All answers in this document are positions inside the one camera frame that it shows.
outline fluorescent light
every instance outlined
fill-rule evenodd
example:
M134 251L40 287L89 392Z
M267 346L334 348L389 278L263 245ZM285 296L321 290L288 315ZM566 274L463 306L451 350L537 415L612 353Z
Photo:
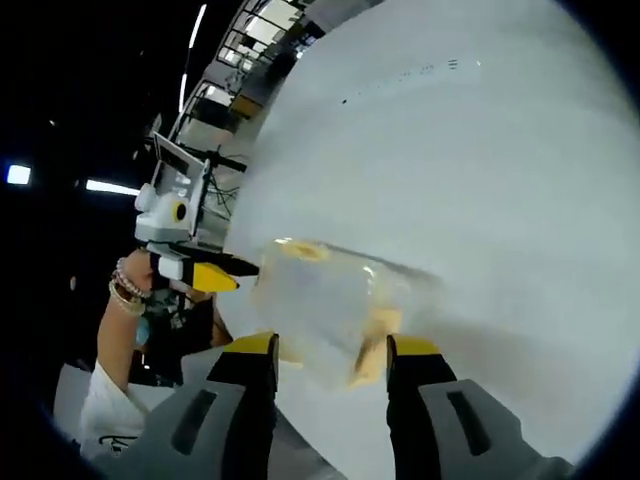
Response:
M140 190L136 190L135 188L124 187L122 185L116 185L115 183L99 182L97 180L87 180L86 188L94 192L121 193L123 195L133 195L134 197L140 193Z
M187 88L187 74L182 74L182 81L180 82L180 97L178 98L178 112L182 113L184 110L184 91Z
M7 172L7 183L14 185L29 185L31 178L31 169L22 165L10 165Z
M189 48L193 48L193 44L196 42L196 36L198 35L200 22L202 21L202 17L204 16L204 11L206 9L207 9L206 4L200 7L200 11L198 12L198 18L196 19L196 24L193 26L193 31L191 32L191 40L189 40Z

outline bracelet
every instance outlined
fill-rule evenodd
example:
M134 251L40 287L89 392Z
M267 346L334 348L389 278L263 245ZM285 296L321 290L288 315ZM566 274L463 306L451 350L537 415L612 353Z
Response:
M144 301L142 298L136 297L133 293L122 286L122 283L120 282L120 280L118 280L118 275L116 274L116 272L113 272L111 274L111 280L113 280L113 282L116 284L116 291L118 292L118 295L124 298L127 302L131 302L134 300Z
M138 298L149 298L151 296L151 292L144 292L140 288L136 287L131 280L127 278L124 273L124 258L119 258L118 263L116 263L116 277L118 283L122 285L130 294Z
M118 305L131 316L140 317L144 313L144 303L142 303L139 298L135 297L131 300L126 300L118 292L118 284L115 280L111 280L109 282L109 293L111 294L111 297L118 303Z

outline white tabletop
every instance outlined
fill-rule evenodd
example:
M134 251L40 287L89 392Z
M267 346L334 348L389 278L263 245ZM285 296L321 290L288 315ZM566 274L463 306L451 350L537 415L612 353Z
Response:
M310 238L438 276L423 333L535 448L576 461L638 358L639 137L554 2L388 0L291 72L225 248L257 262L275 238ZM234 336L260 326L252 283L219 296ZM393 477L382 383L331 394L281 373L278 406L330 463Z

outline hand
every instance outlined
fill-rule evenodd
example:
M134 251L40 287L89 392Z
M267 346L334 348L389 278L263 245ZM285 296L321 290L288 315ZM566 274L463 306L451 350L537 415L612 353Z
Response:
M149 252L146 250L134 250L124 260L124 274L143 292L151 291L153 271Z

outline plastic bag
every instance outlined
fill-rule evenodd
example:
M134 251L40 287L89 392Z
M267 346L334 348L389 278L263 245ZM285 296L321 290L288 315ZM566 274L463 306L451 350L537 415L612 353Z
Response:
M387 335L421 321L435 283L382 259L287 238L265 247L252 302L262 327L280 335L281 360L326 388L348 388L383 376Z

